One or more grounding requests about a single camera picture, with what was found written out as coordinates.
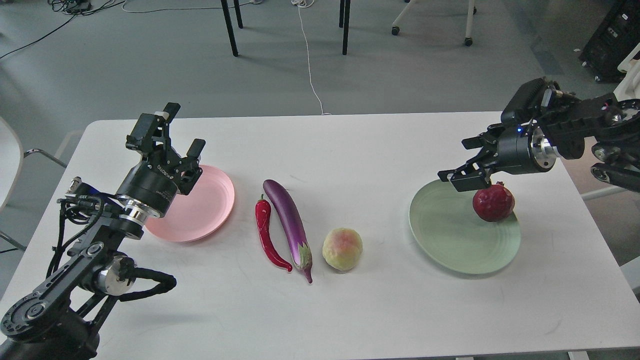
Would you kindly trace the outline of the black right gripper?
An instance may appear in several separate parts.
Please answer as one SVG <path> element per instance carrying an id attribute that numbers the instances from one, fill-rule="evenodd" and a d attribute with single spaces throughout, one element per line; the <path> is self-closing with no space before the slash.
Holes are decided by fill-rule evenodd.
<path id="1" fill-rule="evenodd" d="M 493 173 L 546 173 L 557 160 L 557 149 L 539 127 L 505 127 L 491 124 L 477 136 L 462 139 L 466 150 L 482 149 L 493 153 L 488 166 L 467 161 L 453 170 L 438 171 L 441 182 L 450 182 L 458 192 L 488 189 Z"/>

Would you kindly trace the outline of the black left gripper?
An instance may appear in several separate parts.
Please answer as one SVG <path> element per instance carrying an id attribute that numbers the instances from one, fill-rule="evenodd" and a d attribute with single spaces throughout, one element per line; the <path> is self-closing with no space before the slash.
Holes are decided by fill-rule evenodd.
<path id="1" fill-rule="evenodd" d="M 158 218 L 166 215 L 176 195 L 187 196 L 203 173 L 200 161 L 205 139 L 195 138 L 185 157 L 172 147 L 169 125 L 180 109 L 180 104 L 169 102 L 160 112 L 143 113 L 126 136 L 126 148 L 142 158 L 130 169 L 116 197 L 142 203 Z"/>

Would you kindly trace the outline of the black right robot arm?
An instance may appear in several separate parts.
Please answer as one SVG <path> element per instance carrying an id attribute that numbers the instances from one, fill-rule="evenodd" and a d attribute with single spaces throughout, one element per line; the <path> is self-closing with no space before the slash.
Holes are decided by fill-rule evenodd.
<path id="1" fill-rule="evenodd" d="M 487 189 L 494 173 L 546 173 L 558 158 L 581 158 L 590 137 L 598 160 L 590 173 L 600 182 L 638 192 L 639 100 L 618 100 L 614 93 L 580 99 L 544 77 L 519 87 L 499 123 L 461 142 L 477 155 L 439 171 L 438 177 L 459 192 Z"/>

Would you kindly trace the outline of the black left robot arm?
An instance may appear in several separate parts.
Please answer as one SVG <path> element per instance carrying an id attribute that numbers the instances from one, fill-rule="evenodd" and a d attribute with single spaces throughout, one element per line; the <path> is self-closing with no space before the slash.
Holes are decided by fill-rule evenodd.
<path id="1" fill-rule="evenodd" d="M 164 217 L 176 195 L 188 195 L 201 177 L 206 142 L 195 139 L 185 157 L 171 144 L 170 123 L 179 110 L 169 102 L 141 114 L 126 137 L 126 148 L 141 160 L 115 194 L 76 177 L 57 201 L 59 232 L 46 278 L 1 319 L 3 360 L 94 358 L 99 331 L 117 303 L 176 287 L 173 275 L 138 267 L 119 246 L 141 239 L 147 219 Z"/>

